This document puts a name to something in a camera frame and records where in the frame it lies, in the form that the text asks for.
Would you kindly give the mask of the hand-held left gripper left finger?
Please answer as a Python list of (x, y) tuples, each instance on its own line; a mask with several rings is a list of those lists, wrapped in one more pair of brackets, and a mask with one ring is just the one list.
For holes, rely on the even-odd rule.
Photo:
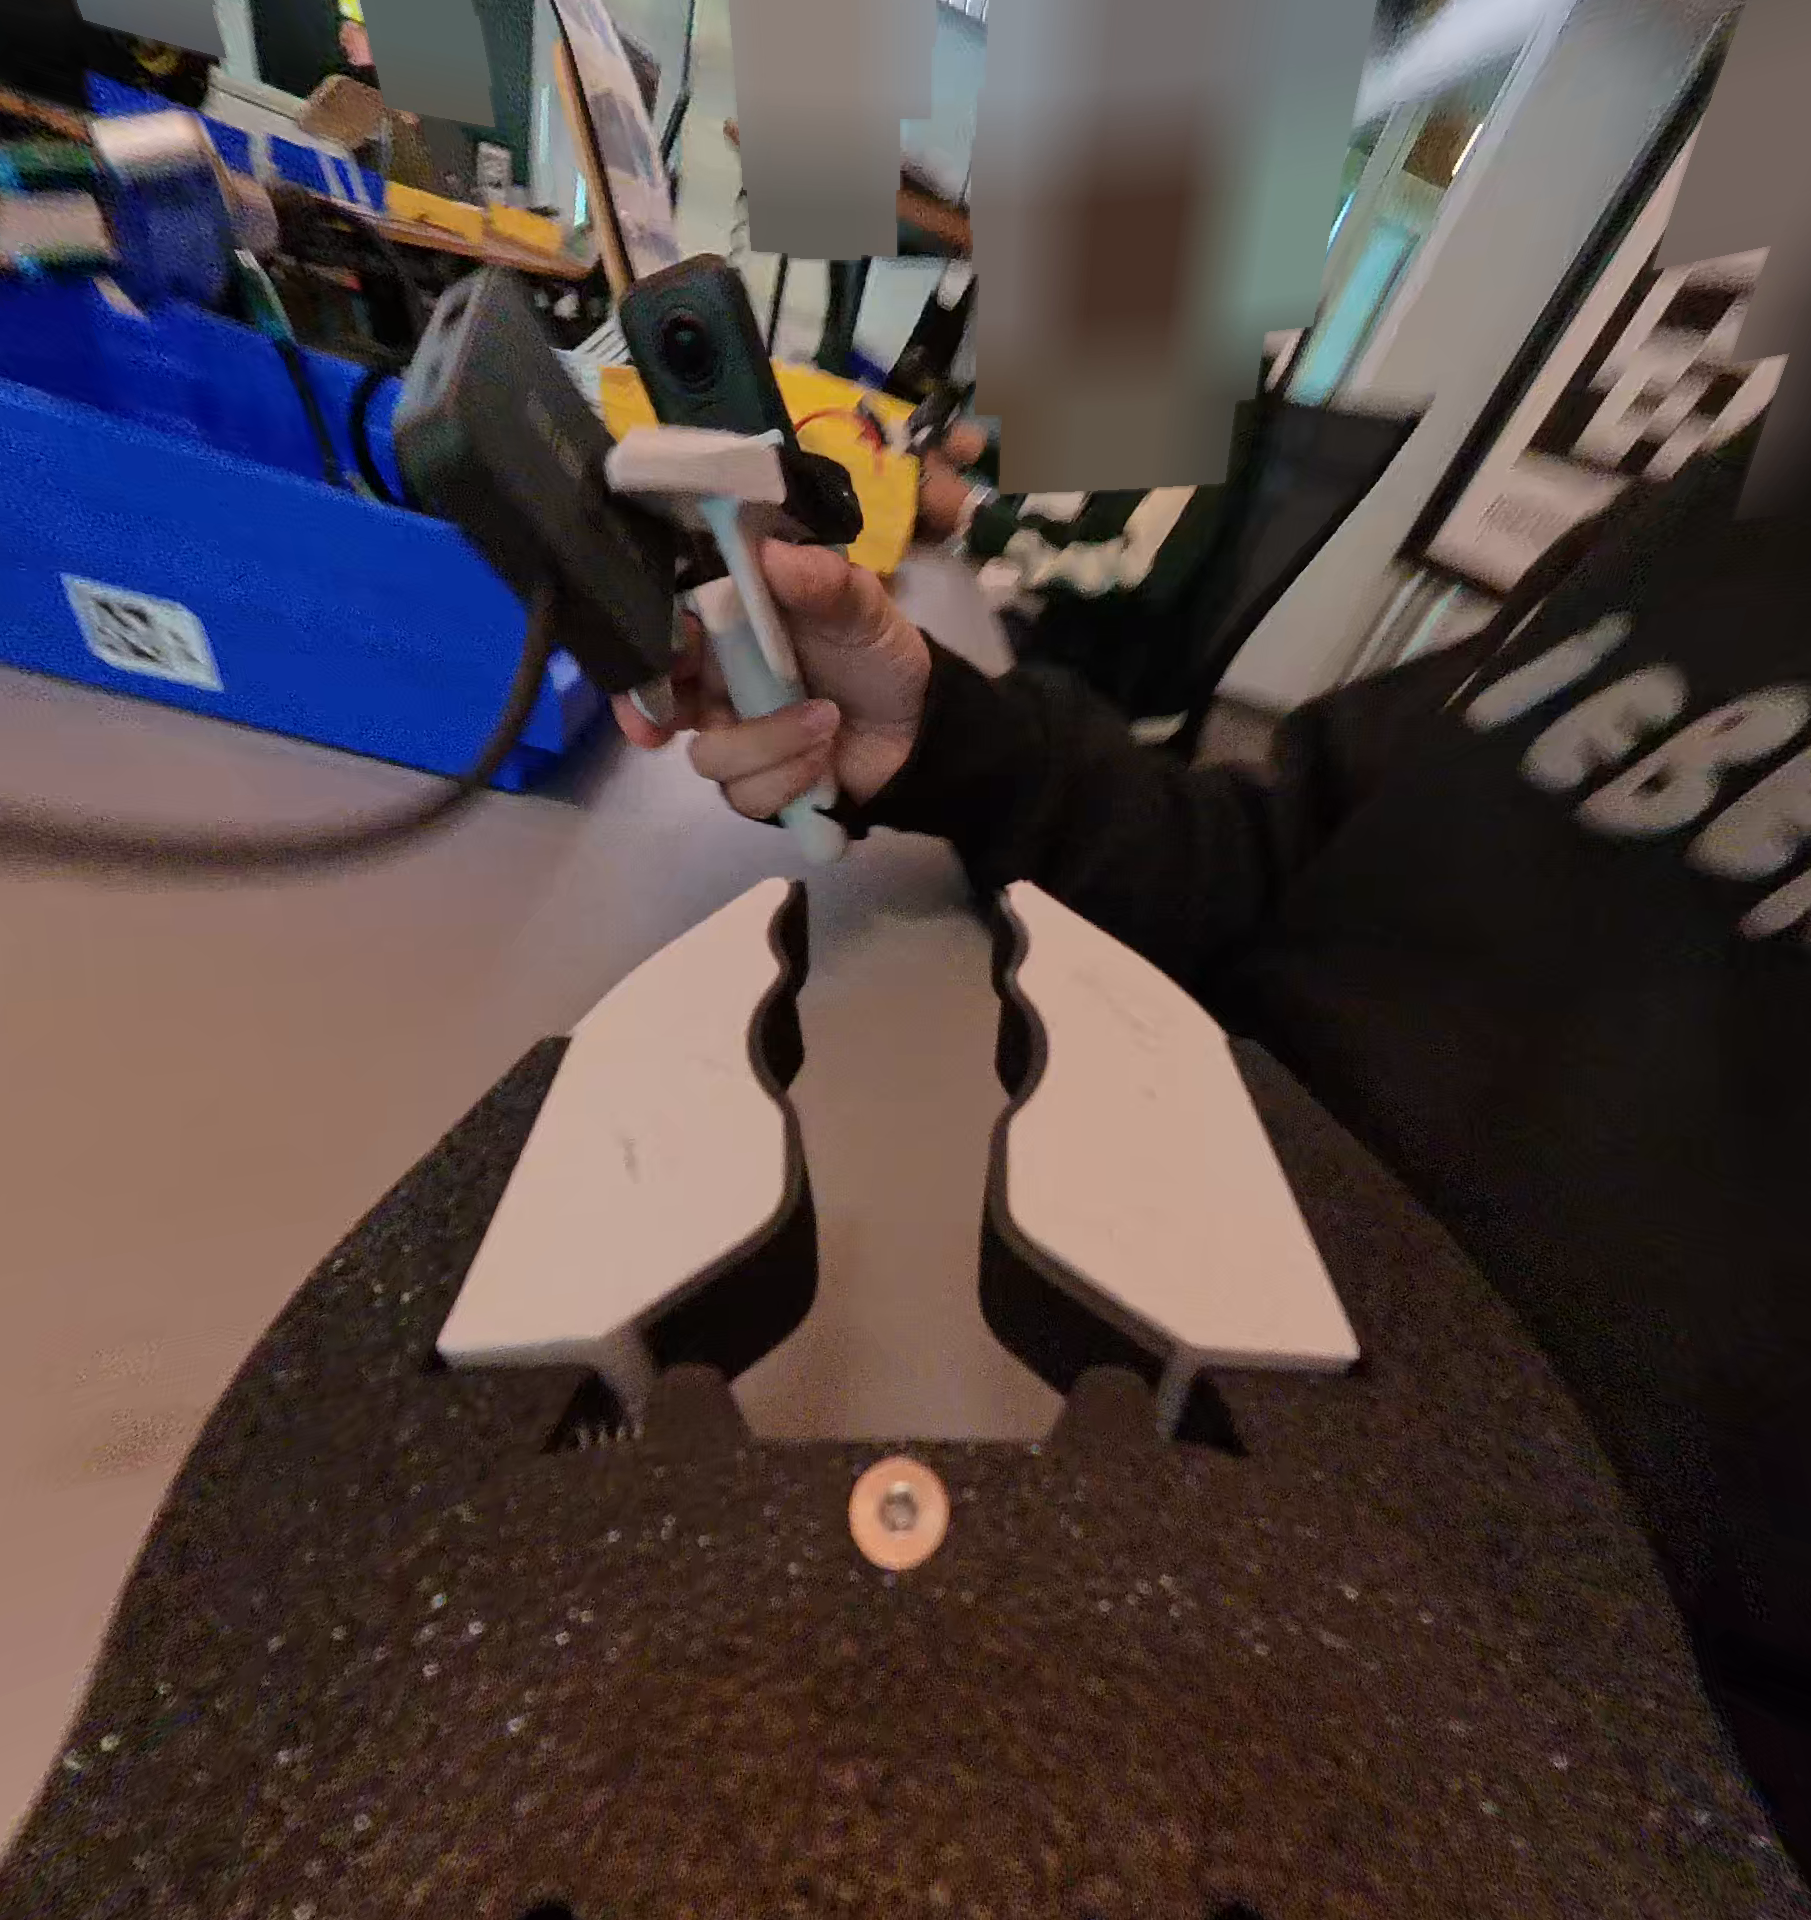
[(565, 1038), (438, 1332), (449, 1372), (573, 1372), (637, 1425), (675, 1368), (742, 1380), (816, 1302), (802, 1067), (809, 890), (770, 877)]

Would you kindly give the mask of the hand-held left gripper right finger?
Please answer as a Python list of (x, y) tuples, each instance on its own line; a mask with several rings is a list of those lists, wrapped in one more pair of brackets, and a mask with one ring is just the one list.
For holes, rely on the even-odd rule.
[(993, 1337), (1062, 1399), (1130, 1374), (1162, 1436), (1215, 1436), (1228, 1378), (1349, 1378), (1357, 1332), (1211, 1014), (1032, 880), (994, 903), (993, 982)]

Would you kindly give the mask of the black USB hub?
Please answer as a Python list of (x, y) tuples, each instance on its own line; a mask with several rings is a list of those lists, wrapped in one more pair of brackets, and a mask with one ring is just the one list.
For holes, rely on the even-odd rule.
[(511, 270), (456, 283), (432, 309), (393, 407), (413, 503), (456, 526), (602, 695), (675, 666), (676, 533), (611, 492), (611, 433)]

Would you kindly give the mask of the blue plastic bin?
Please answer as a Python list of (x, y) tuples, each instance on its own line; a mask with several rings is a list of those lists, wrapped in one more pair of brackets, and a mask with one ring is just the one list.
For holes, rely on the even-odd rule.
[(466, 774), (524, 624), (455, 526), (327, 482), (260, 333), (0, 280), (0, 663)]

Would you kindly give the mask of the person's right forearm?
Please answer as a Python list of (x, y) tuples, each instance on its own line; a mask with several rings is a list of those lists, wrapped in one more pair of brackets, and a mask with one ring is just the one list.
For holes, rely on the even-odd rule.
[(1266, 770), (1190, 767), (1073, 680), (905, 641), (902, 744), (881, 774), (838, 774), (845, 827), (938, 838), (976, 894), (1033, 884), (1200, 993), (1275, 926), (1448, 678), (1431, 662), (1334, 689), (1279, 721)]

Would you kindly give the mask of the grey desk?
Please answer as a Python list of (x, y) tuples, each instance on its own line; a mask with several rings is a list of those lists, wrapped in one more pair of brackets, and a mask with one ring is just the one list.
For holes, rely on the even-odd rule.
[[(286, 886), (0, 876), (0, 1850), (210, 1404), (297, 1283), (538, 1041), (799, 861), (682, 765)], [(945, 847), (810, 871), (821, 1291), (742, 1386), (765, 1436), (1032, 1438), (976, 1298), (990, 940)]]

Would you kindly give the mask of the person's right hand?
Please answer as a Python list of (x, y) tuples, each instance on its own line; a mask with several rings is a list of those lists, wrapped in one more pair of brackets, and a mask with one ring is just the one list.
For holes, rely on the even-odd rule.
[(637, 749), (689, 735), (693, 773), (743, 819), (772, 823), (824, 781), (845, 802), (864, 805), (914, 753), (934, 670), (927, 641), (887, 585), (838, 551), (765, 542), (761, 556), (809, 699), (742, 716), (707, 635), (689, 620), (675, 662), (675, 716), (661, 727), (619, 695), (611, 703), (616, 727)]

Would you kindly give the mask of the yellow plastic bin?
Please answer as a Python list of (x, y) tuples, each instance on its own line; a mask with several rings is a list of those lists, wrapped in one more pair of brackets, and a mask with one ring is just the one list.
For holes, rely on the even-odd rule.
[[(916, 454), (908, 454), (912, 407), (896, 397), (806, 363), (781, 356), (772, 363), (772, 370), (796, 425), (799, 447), (836, 461), (849, 478), (864, 526), (845, 551), (852, 563), (889, 578), (908, 556), (916, 529), (919, 462)], [(584, 397), (616, 440), (658, 425), (636, 369), (605, 365), (583, 373), (583, 383)]]

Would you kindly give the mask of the printed instruction sheet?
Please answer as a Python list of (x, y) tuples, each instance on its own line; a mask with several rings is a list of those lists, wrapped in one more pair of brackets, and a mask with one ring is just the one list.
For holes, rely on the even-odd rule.
[(637, 232), (665, 232), (669, 241), (658, 249), (672, 253), (675, 178), (655, 120), (661, 67), (605, 4), (556, 4), (556, 21), (619, 223), (630, 241)]

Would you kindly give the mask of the person's torso in black hoodie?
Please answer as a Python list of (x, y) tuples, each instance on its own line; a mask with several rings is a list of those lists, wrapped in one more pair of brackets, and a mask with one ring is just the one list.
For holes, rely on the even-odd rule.
[(1520, 1315), (1811, 1881), (1811, 515), (1756, 430), (1469, 641), (1200, 767), (1217, 1000)]

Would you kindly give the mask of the blue storage bin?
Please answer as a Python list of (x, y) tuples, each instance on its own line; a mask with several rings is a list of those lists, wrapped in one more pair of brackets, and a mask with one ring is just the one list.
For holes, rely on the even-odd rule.
[(229, 120), (87, 72), (111, 280), (139, 308), (217, 308), (240, 253), (278, 253), (274, 189), (387, 213), (387, 182), (345, 149), (265, 118)]

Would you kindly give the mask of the black and white framed sign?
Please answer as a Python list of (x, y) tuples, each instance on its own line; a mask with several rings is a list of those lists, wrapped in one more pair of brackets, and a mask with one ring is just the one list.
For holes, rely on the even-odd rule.
[(1738, 434), (1782, 361), (1732, 352), (1764, 250), (1660, 267), (1621, 249), (1494, 407), (1406, 563), (1502, 597), (1575, 524)]

